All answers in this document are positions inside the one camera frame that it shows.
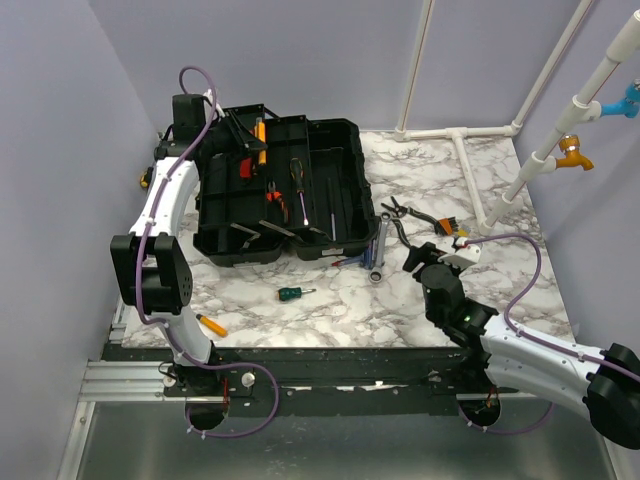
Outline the orange black pliers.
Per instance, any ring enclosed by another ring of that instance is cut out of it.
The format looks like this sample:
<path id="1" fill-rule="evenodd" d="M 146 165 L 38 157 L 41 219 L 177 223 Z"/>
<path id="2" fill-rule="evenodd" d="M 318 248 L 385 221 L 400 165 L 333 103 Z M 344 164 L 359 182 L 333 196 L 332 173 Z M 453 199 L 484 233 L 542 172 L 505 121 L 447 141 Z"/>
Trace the orange black pliers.
<path id="1" fill-rule="evenodd" d="M 288 225 L 290 220 L 289 209 L 287 207 L 283 194 L 277 189 L 274 180 L 269 180 L 267 182 L 266 198 L 268 202 L 275 203 L 279 207 L 283 217 L 283 223 L 285 225 Z"/>

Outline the blue clear-handled screwdriver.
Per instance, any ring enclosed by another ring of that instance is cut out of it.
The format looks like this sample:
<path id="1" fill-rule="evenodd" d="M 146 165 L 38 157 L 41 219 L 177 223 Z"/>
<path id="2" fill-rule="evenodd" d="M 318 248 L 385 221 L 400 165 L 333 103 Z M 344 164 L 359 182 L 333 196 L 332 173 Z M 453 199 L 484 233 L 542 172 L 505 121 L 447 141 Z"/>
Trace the blue clear-handled screwdriver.
<path id="1" fill-rule="evenodd" d="M 344 258 L 341 260 L 337 260 L 332 263 L 333 267 L 343 267 L 347 265 L 357 264 L 367 270 L 371 270 L 373 268 L 376 256 L 376 240 L 372 240 L 366 247 L 363 253 L 357 256 L 352 256 L 348 258 Z"/>

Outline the black plastic toolbox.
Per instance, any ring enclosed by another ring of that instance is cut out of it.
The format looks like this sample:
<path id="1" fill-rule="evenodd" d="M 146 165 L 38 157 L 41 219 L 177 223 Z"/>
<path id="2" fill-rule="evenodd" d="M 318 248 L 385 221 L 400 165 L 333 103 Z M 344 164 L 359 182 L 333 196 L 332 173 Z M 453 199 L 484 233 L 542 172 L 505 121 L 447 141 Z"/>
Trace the black plastic toolbox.
<path id="1" fill-rule="evenodd" d="M 237 154 L 217 155 L 200 173 L 195 207 L 198 224 L 194 248 L 215 265 L 271 263 L 291 249 L 301 260 L 326 256 L 357 256 L 377 232 L 371 186 L 358 126 L 344 118 L 311 120 L 304 115 L 273 118 L 262 104 L 227 108 L 244 126 L 263 120 L 268 149 L 253 160 L 253 175 L 242 179 Z M 304 171 L 309 225 L 303 225 L 299 197 L 290 172 L 298 158 Z M 345 236 L 334 242 L 330 233 L 326 180 L 340 185 Z M 267 201 L 267 182 L 274 180 L 289 209 L 283 223 L 279 207 Z"/>

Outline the green stubby screwdriver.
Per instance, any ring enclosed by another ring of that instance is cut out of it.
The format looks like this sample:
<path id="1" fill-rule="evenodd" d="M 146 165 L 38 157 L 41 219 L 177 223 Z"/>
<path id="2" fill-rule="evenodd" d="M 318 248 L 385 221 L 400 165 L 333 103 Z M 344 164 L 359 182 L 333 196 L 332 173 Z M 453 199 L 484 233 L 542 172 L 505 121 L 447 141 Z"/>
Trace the green stubby screwdriver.
<path id="1" fill-rule="evenodd" d="M 281 302 L 288 302 L 302 298 L 306 294 L 314 293 L 315 289 L 301 287 L 283 287 L 277 291 L 277 298 Z"/>

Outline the orange handled screwdriver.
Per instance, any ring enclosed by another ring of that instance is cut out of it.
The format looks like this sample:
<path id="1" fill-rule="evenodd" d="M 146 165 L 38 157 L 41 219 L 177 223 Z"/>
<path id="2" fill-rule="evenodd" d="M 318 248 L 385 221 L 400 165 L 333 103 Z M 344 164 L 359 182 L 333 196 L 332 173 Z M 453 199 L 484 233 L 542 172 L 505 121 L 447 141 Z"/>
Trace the orange handled screwdriver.
<path id="1" fill-rule="evenodd" d="M 211 320 L 210 318 L 201 314 L 197 314 L 196 319 L 217 336 L 224 338 L 228 335 L 228 332 L 224 327 Z"/>

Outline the ratchet wrench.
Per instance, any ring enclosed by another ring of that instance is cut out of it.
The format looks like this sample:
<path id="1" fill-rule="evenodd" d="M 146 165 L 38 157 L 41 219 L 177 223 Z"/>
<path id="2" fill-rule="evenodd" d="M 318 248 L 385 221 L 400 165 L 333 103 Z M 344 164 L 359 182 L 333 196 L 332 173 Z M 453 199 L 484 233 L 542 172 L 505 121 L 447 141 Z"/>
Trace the ratchet wrench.
<path id="1" fill-rule="evenodd" d="M 382 281 L 383 274 L 382 269 L 379 267 L 374 267 L 369 272 L 369 281 L 372 284 L 379 284 Z"/>

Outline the steel claw hammer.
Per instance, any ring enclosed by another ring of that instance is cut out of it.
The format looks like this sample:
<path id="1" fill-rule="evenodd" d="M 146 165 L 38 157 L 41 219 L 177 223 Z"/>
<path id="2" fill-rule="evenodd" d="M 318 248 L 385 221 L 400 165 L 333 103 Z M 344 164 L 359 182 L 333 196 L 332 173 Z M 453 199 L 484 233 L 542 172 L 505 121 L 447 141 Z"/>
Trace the steel claw hammer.
<path id="1" fill-rule="evenodd" d="M 340 185 L 337 180 L 332 177 L 326 180 L 326 197 L 329 210 L 330 233 L 333 241 L 338 242 L 345 236 L 345 216 Z"/>

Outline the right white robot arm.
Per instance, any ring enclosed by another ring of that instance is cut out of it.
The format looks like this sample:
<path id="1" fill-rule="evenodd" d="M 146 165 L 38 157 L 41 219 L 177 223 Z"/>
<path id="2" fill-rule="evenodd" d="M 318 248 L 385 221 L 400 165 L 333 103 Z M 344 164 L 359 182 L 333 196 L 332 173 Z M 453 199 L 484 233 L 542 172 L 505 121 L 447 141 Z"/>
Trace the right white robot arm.
<path id="1" fill-rule="evenodd" d="M 445 252 L 427 242 L 410 247 L 403 264 L 422 286 L 426 318 L 472 355 L 460 367 L 462 384 L 533 394 L 588 419 L 611 442 L 638 449 L 638 355 L 618 343 L 600 349 L 561 340 L 468 297 L 460 275 L 478 263 L 479 245 L 457 239 Z"/>

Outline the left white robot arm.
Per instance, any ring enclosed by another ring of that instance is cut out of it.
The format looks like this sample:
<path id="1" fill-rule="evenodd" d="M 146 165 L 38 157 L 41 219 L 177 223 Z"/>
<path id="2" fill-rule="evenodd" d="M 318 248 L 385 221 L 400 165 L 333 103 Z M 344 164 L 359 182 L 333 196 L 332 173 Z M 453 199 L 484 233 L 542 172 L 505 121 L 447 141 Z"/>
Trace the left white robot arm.
<path id="1" fill-rule="evenodd" d="M 125 235 L 110 243 L 120 295 L 145 326 L 161 331 L 187 382 L 201 395 L 222 380 L 213 342 L 190 306 L 193 277 L 178 232 L 203 167 L 217 155 L 253 157 L 266 150 L 264 122 L 246 127 L 212 95 L 178 94 L 173 121 L 154 151 L 145 205 Z"/>

